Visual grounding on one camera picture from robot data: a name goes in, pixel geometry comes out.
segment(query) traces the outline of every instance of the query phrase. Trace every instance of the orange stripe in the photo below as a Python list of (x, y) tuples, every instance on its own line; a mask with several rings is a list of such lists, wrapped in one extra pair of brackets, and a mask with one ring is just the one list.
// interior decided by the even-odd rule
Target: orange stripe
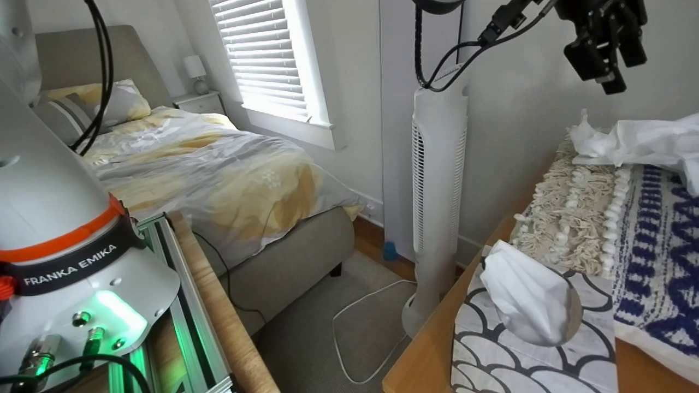
[(16, 261), (30, 261), (30, 260), (60, 253), (73, 245), (84, 241), (97, 229), (103, 229), (105, 224), (108, 224), (110, 220), (115, 220), (121, 214), (127, 214), (121, 202), (108, 194), (107, 210), (99, 215), (95, 215), (93, 220), (89, 220), (89, 223), (84, 223), (84, 224), (76, 226), (73, 232), (67, 232), (58, 237), (51, 237), (48, 241), (39, 241), (39, 245), (26, 247), (26, 249), (0, 249), (0, 261), (16, 263)]

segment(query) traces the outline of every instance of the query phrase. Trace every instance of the crumpled sheet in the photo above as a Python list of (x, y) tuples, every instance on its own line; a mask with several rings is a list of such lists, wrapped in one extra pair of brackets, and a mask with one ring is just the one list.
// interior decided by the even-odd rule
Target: crumpled sheet
[(84, 163), (134, 218), (180, 210), (227, 269), (303, 218), (358, 204), (298, 145), (235, 130), (215, 113), (158, 107), (99, 135)]
[(570, 128), (579, 157), (573, 163), (648, 163), (684, 176), (699, 196), (699, 113), (679, 119), (619, 119), (608, 132), (594, 128), (583, 113)]

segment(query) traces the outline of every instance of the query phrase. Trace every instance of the window blinds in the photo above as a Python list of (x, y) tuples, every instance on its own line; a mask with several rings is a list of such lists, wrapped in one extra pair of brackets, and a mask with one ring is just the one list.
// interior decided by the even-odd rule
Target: window blinds
[(211, 0), (241, 107), (307, 119), (281, 0)]

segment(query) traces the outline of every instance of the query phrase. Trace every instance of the floor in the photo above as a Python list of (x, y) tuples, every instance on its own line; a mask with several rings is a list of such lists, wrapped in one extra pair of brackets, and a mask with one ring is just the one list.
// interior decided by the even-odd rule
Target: floor
[(258, 348), (284, 393), (377, 393), (405, 346), (399, 313), (413, 263), (382, 260), (382, 232), (355, 226), (355, 253), (259, 334)]
[(364, 220), (353, 220), (353, 249), (368, 254), (372, 261), (382, 263), (384, 269), (393, 271), (404, 280), (414, 281), (414, 269), (411, 260), (384, 260), (384, 229)]

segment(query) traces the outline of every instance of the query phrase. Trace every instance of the wooden floor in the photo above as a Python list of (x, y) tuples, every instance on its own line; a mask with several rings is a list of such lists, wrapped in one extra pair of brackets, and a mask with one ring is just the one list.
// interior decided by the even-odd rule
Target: wooden floor
[(353, 220), (353, 249), (363, 250), (368, 254), (372, 261), (382, 263), (384, 269), (393, 271), (395, 274), (404, 280), (414, 281), (414, 269), (411, 260), (384, 260), (384, 229), (364, 220), (355, 218)]

